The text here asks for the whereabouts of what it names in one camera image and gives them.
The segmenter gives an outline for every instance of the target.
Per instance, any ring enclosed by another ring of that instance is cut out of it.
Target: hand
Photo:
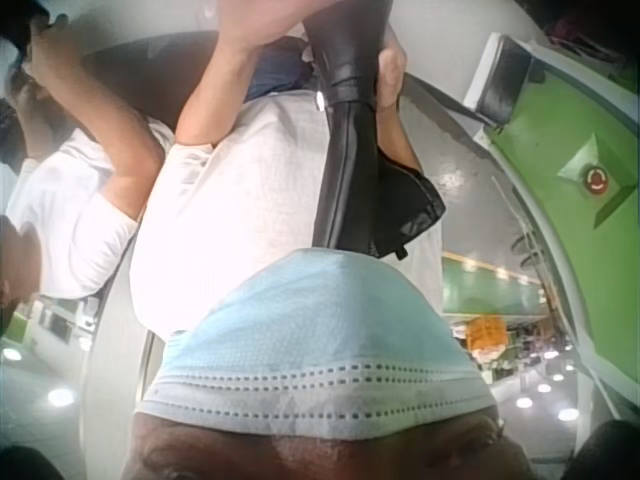
[[[33,112],[38,102],[48,95],[17,63],[9,67],[5,85],[7,101],[18,113]]]
[[[219,0],[220,39],[255,49],[284,37],[314,13],[340,0]]]
[[[58,16],[51,26],[46,17],[31,21],[31,74],[39,85],[49,90],[81,70],[81,56],[67,28],[68,23],[66,15]]]
[[[385,36],[385,48],[379,57],[378,115],[396,111],[404,84],[407,61],[407,53],[389,26]]]

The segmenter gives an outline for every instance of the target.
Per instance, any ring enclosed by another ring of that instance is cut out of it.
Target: blue jeans
[[[245,102],[308,88],[313,67],[302,61],[306,44],[299,38],[285,37],[265,48],[249,86]]]

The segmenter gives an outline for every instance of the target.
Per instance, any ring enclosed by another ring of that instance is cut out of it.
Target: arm
[[[393,108],[379,113],[378,146],[390,159],[423,173],[422,165],[413,150],[407,132],[400,120],[400,114]]]
[[[231,132],[260,52],[260,48],[243,48],[220,38],[200,84],[180,115],[178,144],[215,146]]]
[[[102,195],[137,220],[162,166],[164,151],[147,122],[82,69],[64,17],[50,28],[42,18],[34,20],[31,39],[36,81],[91,132],[111,159],[114,174]]]
[[[398,97],[407,69],[407,54],[389,27],[380,54],[378,80],[378,146],[392,160],[422,173],[420,161],[400,120]]]
[[[7,101],[13,107],[27,147],[27,156],[42,162],[55,151],[53,131],[41,109],[41,97],[46,91],[40,88],[17,64],[9,68],[5,84]]]
[[[262,51],[307,16],[337,0],[219,0],[218,45],[187,102],[176,133],[181,145],[217,145],[232,131]]]

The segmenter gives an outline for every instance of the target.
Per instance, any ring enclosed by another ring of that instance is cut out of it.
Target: eye
[[[472,460],[488,448],[493,447],[504,436],[504,425],[494,434],[487,434],[470,439],[456,449],[449,459],[450,466],[457,466]]]
[[[167,472],[164,477],[166,480],[201,480],[200,477],[187,472]]]

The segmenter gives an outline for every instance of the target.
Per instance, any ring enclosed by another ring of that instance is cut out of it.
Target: wrist
[[[397,103],[392,106],[378,110],[376,112],[376,122],[378,125],[378,133],[381,130],[387,130],[389,127],[395,127],[401,125],[400,113],[398,112]]]
[[[86,81],[86,72],[80,64],[60,67],[53,75],[49,75],[41,83],[52,97],[67,96],[69,93],[80,94],[78,87]]]
[[[237,37],[221,33],[218,37],[216,52],[222,52],[237,60],[252,60],[260,56],[263,48],[262,45],[253,45]]]

